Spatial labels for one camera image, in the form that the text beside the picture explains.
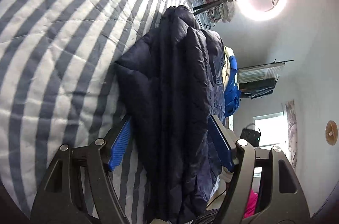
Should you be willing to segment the pink jacket sleeve forearm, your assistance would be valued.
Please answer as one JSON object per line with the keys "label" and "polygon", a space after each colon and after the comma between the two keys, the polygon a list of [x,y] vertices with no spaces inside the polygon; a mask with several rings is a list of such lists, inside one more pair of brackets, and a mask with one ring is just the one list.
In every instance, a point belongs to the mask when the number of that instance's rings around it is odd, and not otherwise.
{"label": "pink jacket sleeve forearm", "polygon": [[255,193],[253,189],[251,189],[249,193],[248,201],[245,207],[243,218],[248,218],[255,214],[257,199],[258,199],[258,194]]}

